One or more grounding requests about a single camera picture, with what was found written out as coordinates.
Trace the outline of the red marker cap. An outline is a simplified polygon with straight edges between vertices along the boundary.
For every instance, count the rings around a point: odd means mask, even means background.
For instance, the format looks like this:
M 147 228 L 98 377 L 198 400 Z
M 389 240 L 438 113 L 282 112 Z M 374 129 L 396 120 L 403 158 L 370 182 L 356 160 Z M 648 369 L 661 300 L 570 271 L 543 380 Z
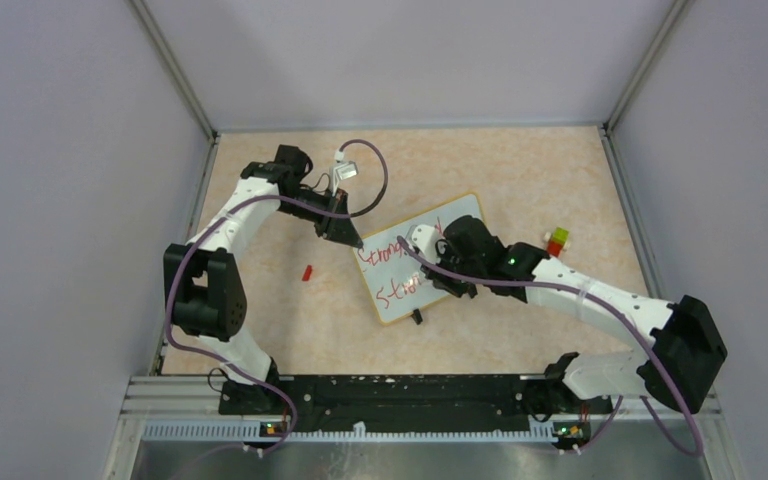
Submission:
M 303 276 L 302 276 L 302 281 L 303 282 L 308 282 L 310 280 L 310 278 L 312 276 L 312 271 L 313 271 L 313 266 L 312 265 L 307 265 L 305 270 L 304 270 Z

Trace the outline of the yellow framed whiteboard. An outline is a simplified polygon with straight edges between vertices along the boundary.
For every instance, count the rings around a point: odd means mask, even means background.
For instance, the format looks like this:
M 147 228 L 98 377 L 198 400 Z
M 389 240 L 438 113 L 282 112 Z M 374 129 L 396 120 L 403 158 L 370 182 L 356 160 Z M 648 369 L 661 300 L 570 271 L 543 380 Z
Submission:
M 442 232 L 464 215 L 483 217 L 477 194 L 465 193 L 363 238 L 363 246 L 356 249 L 354 255 L 382 324 L 390 325 L 410 317 L 416 310 L 449 297 L 448 293 L 431 285 L 421 272 L 420 264 L 403 251 L 397 238 L 409 239 L 409 230 L 420 225 Z

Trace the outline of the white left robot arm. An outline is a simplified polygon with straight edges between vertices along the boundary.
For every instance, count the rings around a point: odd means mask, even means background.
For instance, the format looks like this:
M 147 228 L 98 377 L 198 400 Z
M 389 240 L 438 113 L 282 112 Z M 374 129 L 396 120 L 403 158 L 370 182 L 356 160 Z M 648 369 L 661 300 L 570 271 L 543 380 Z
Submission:
M 363 241 L 352 223 L 348 194 L 341 181 L 357 175 L 355 163 L 341 152 L 326 173 L 327 187 L 317 191 L 304 184 L 312 161 L 300 148 L 278 147 L 273 160 L 252 162 L 208 225 L 185 244 L 171 244 L 163 255 L 168 344 L 185 350 L 174 339 L 176 329 L 197 340 L 190 352 L 225 365 L 232 380 L 245 384 L 243 401 L 257 413 L 279 404 L 280 386 L 269 375 L 272 358 L 244 325 L 248 300 L 238 269 L 256 232 L 274 213 L 310 222 L 322 239 L 360 248 Z

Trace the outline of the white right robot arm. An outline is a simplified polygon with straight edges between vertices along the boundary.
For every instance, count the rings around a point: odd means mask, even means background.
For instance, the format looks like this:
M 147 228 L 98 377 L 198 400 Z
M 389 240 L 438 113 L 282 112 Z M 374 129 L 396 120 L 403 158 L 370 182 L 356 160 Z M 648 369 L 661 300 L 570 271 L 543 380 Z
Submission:
M 477 217 L 461 216 L 444 230 L 415 226 L 407 243 L 439 290 L 473 298 L 485 287 L 500 297 L 571 315 L 628 346 L 620 353 L 567 353 L 549 365 L 546 397 L 560 412 L 596 397 L 631 396 L 696 414 L 727 359 L 702 300 L 685 295 L 667 301 L 611 286 L 537 246 L 503 244 Z

